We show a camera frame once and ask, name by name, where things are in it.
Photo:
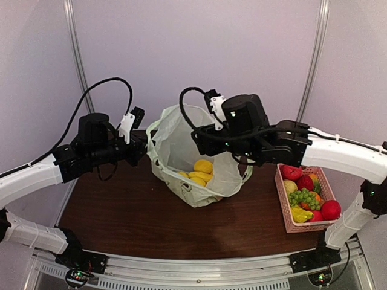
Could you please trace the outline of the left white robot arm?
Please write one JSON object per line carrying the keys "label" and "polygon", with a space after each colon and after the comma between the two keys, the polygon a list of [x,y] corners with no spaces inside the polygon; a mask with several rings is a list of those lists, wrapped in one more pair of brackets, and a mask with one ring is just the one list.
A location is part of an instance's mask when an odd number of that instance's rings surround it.
{"label": "left white robot arm", "polygon": [[146,142],[131,132],[139,127],[144,114],[142,109],[134,108],[123,116],[118,128],[106,114],[83,116],[70,144],[53,149],[40,161],[1,174],[1,240],[62,254],[73,268],[83,267],[86,253],[76,247],[77,240],[69,233],[22,219],[9,212],[6,205],[37,190],[99,171],[104,164],[117,166],[125,160],[136,166],[146,153]]}

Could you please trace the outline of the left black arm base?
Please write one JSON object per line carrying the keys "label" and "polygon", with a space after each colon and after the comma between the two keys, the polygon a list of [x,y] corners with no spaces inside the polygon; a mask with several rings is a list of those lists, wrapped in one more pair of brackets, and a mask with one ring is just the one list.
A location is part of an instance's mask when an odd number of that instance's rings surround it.
{"label": "left black arm base", "polygon": [[68,245],[62,254],[53,254],[53,256],[56,263],[68,268],[65,282],[70,289],[82,288],[95,277],[95,274],[105,273],[107,255],[85,251],[73,231],[67,228],[59,228],[59,230],[64,233]]}

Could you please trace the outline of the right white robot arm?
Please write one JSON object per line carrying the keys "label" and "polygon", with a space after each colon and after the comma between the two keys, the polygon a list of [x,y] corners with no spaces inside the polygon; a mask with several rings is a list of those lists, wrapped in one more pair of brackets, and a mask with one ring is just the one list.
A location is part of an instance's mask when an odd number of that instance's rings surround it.
{"label": "right white robot arm", "polygon": [[364,179],[350,207],[326,229],[324,242],[310,253],[324,266],[367,222],[386,214],[386,146],[371,146],[330,135],[291,120],[269,123],[257,95],[237,95],[214,107],[215,123],[192,127],[199,153],[230,152],[254,165],[323,167]]}

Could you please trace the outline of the light green plastic bag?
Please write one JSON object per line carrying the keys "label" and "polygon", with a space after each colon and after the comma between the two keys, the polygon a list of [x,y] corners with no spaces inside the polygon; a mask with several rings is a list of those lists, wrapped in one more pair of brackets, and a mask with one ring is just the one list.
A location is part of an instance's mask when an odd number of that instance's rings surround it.
{"label": "light green plastic bag", "polygon": [[237,194],[250,179],[252,166],[242,167],[228,152],[200,155],[190,133],[178,105],[163,110],[146,130],[152,173],[193,208]]}

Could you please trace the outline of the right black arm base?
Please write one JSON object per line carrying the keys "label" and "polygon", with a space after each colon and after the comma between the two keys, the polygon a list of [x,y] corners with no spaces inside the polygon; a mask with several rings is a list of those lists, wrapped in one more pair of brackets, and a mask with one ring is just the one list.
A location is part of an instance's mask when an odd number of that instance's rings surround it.
{"label": "right black arm base", "polygon": [[317,238],[316,248],[301,251],[289,256],[293,273],[311,271],[309,281],[320,288],[329,286],[333,282],[332,264],[341,261],[340,250],[328,248],[325,242],[325,232]]}

